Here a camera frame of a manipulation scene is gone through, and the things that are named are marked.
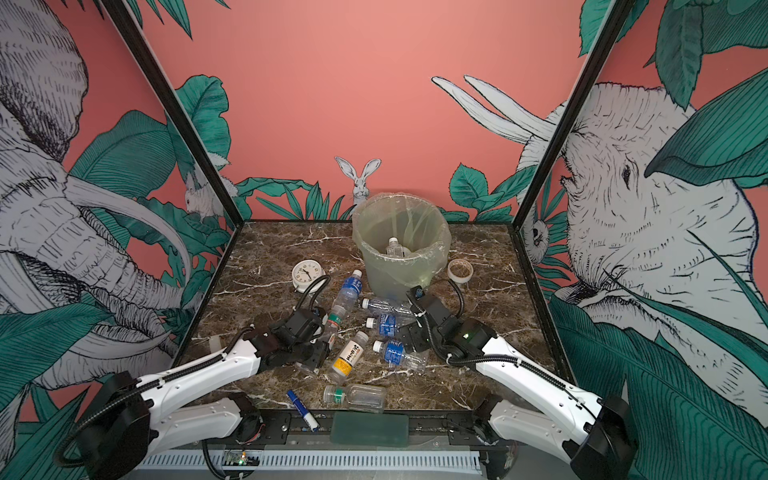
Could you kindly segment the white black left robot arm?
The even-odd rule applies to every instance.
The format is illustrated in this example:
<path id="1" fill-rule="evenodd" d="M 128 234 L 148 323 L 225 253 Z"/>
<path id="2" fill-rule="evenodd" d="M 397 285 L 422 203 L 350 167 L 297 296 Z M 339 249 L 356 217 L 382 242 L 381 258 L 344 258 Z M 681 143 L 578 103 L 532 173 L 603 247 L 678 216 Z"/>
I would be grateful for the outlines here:
<path id="1" fill-rule="evenodd" d="M 266 327 L 241 329 L 224 348 L 157 374 L 109 380 L 58 444 L 54 463 L 91 479 L 119 479 L 146 457 L 197 441 L 248 445 L 267 431 L 248 395 L 208 404 L 197 399 L 232 382 L 311 359 L 327 324 L 320 307 L 296 308 Z"/>

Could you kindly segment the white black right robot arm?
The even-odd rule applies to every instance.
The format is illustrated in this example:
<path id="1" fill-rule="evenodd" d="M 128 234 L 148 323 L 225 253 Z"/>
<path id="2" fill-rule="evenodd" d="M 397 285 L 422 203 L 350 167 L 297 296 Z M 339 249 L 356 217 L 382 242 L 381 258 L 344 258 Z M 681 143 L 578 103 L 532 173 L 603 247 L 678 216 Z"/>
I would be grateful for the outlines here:
<path id="1" fill-rule="evenodd" d="M 467 367 L 511 390 L 530 409 L 498 399 L 479 411 L 479 437 L 512 440 L 567 463 L 580 479 L 626 479 L 639 442 L 627 400 L 601 397 L 552 373 L 489 325 L 461 319 L 416 286 L 408 290 L 420 335 L 451 367 Z"/>

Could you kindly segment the clear unlabelled bottle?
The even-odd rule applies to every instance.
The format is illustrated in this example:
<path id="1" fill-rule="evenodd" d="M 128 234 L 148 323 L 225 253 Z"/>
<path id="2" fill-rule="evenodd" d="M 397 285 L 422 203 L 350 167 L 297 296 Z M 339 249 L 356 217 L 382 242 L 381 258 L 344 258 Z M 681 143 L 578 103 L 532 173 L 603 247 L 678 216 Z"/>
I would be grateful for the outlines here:
<path id="1" fill-rule="evenodd" d="M 387 298 L 373 297 L 363 298 L 361 307 L 367 310 L 372 316 L 393 315 L 396 318 L 413 319 L 415 314 L 411 311 L 411 305 L 408 301 L 399 302 Z"/>

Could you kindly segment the blue cap bottle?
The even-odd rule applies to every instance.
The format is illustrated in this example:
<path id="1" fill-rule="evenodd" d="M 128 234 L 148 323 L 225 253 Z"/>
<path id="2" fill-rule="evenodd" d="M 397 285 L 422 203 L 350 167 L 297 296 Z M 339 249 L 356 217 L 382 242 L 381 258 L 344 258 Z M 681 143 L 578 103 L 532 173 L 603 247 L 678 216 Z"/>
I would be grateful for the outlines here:
<path id="1" fill-rule="evenodd" d="M 343 285 L 332 304 L 329 319 L 340 324 L 354 309 L 361 292 L 362 271 L 354 270 L 352 275 L 343 282 Z"/>

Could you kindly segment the white round alarm clock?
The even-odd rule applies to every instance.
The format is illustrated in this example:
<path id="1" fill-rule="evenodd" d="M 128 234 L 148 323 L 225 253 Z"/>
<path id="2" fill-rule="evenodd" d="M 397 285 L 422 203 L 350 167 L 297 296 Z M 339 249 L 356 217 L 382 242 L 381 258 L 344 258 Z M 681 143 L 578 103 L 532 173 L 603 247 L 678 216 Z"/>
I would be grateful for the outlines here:
<path id="1" fill-rule="evenodd" d="M 291 273 L 294 289 L 299 293 L 304 293 L 315 280 L 324 274 L 325 271 L 318 261 L 301 260 L 293 267 Z"/>

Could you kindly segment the white yellow triangle label bottle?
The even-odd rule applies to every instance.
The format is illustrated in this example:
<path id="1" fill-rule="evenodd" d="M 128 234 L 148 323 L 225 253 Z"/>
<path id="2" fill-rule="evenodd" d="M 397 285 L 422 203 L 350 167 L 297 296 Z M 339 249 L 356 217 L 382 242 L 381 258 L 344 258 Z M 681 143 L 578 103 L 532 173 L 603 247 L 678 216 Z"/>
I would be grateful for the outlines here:
<path id="1" fill-rule="evenodd" d="M 407 258 L 410 255 L 410 250 L 403 246 L 396 237 L 390 237 L 386 255 L 393 258 Z"/>

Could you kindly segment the green red label clear bottle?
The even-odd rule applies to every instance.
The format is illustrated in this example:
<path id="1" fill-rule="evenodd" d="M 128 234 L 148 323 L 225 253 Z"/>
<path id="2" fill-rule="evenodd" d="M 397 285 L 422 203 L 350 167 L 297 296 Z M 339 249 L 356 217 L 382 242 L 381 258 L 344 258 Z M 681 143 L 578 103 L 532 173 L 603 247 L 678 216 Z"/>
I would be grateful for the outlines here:
<path id="1" fill-rule="evenodd" d="M 326 314 L 322 332 L 310 342 L 310 356 L 298 363 L 298 367 L 306 372 L 317 375 L 323 363 L 330 354 L 336 340 L 341 320 L 336 314 Z"/>

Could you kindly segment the white adhesive tape roll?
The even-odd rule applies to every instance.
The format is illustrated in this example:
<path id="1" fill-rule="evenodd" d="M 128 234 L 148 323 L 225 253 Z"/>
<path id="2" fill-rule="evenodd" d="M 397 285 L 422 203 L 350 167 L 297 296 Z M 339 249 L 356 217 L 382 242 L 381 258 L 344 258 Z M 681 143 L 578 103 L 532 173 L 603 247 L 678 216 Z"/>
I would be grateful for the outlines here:
<path id="1" fill-rule="evenodd" d="M 447 275 L 457 285 L 464 285 L 473 277 L 474 267 L 466 259 L 453 259 L 447 265 Z"/>

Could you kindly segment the black right frame post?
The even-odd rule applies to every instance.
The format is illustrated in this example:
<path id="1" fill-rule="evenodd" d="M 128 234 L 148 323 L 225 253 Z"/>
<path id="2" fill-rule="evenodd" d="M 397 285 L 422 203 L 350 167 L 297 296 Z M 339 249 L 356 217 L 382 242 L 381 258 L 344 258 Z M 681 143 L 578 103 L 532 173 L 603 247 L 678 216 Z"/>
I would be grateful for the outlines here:
<path id="1" fill-rule="evenodd" d="M 634 4 L 635 2 L 630 0 L 611 2 L 610 8 L 608 9 L 607 15 L 599 30 L 599 35 L 593 44 L 571 96 L 565 105 L 565 109 L 556 126 L 555 132 L 552 138 L 548 141 L 547 149 L 537 167 L 523 203 L 514 218 L 512 226 L 516 232 L 522 230 L 524 220 L 533 208 L 533 204 L 547 179 L 548 173 L 554 166 L 556 160 L 560 157 L 561 150 L 589 97 L 593 85 L 601 73 Z"/>

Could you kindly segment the black left frame post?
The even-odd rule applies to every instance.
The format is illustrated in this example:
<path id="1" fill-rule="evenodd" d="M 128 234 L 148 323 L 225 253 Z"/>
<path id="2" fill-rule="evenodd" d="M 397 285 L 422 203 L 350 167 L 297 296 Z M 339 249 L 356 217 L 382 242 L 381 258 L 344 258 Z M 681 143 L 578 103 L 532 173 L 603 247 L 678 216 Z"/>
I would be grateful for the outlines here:
<path id="1" fill-rule="evenodd" d="M 183 108 L 176 91 L 170 85 L 157 57 L 147 44 L 133 12 L 125 1 L 101 1 L 101 4 L 169 115 L 171 123 L 181 136 L 182 143 L 190 151 L 224 210 L 233 221 L 235 229 L 238 230 L 245 221 L 227 192 L 218 171 L 214 168 L 204 143 Z"/>

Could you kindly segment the yellow white label tea bottle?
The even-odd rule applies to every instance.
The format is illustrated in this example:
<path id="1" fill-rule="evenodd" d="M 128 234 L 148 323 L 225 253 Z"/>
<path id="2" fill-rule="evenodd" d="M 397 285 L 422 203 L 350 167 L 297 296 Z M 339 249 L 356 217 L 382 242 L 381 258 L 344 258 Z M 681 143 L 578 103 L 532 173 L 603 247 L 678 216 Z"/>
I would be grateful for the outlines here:
<path id="1" fill-rule="evenodd" d="M 363 331 L 358 331 L 342 348 L 336 360 L 331 365 L 328 374 L 333 384 L 343 385 L 350 376 L 353 368 L 362 357 L 370 337 Z"/>

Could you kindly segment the small green band clear bottle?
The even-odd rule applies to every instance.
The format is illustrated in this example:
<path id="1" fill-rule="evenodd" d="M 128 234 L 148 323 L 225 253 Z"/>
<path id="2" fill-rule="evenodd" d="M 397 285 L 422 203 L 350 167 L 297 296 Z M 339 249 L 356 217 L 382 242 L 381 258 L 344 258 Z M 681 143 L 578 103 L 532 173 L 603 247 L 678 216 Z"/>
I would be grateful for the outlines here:
<path id="1" fill-rule="evenodd" d="M 382 413 L 386 398 L 386 388 L 362 384 L 328 385 L 323 392 L 323 401 L 328 405 L 368 413 Z"/>

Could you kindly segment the blue white marker pen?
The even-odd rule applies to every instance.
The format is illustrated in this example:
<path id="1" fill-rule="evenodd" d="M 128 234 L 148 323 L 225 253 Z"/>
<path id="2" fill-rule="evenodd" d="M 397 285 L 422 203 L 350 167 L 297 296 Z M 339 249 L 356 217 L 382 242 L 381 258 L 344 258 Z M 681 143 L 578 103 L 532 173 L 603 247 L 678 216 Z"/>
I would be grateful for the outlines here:
<path id="1" fill-rule="evenodd" d="M 298 411 L 299 415 L 302 417 L 302 419 L 305 421 L 305 423 L 309 427 L 309 430 L 312 432 L 318 432 L 320 429 L 319 422 L 316 420 L 315 416 L 304 404 L 303 400 L 293 390 L 288 390 L 286 392 L 286 395 L 292 402 L 293 406 Z"/>

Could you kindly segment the Pocari Sweat blue label bottle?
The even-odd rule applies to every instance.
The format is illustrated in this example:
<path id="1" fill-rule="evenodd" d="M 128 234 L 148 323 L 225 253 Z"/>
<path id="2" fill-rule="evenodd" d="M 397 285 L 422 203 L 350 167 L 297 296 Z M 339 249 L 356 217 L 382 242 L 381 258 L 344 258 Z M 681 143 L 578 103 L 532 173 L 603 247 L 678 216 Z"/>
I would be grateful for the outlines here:
<path id="1" fill-rule="evenodd" d="M 370 330 L 375 330 L 379 336 L 395 338 L 403 327 L 403 322 L 393 314 L 382 314 L 377 317 L 368 317 L 365 325 Z"/>

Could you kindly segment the blue label mineral water bottle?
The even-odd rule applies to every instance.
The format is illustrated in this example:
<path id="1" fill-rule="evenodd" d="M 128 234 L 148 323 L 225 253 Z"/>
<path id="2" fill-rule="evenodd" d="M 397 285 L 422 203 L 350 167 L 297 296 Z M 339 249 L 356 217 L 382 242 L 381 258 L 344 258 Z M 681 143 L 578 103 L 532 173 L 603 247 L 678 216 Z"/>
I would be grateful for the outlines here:
<path id="1" fill-rule="evenodd" d="M 409 352 L 406 346 L 398 340 L 377 340 L 373 343 L 372 349 L 385 363 L 394 369 L 415 372 L 421 372 L 426 369 L 426 357 L 417 352 Z"/>

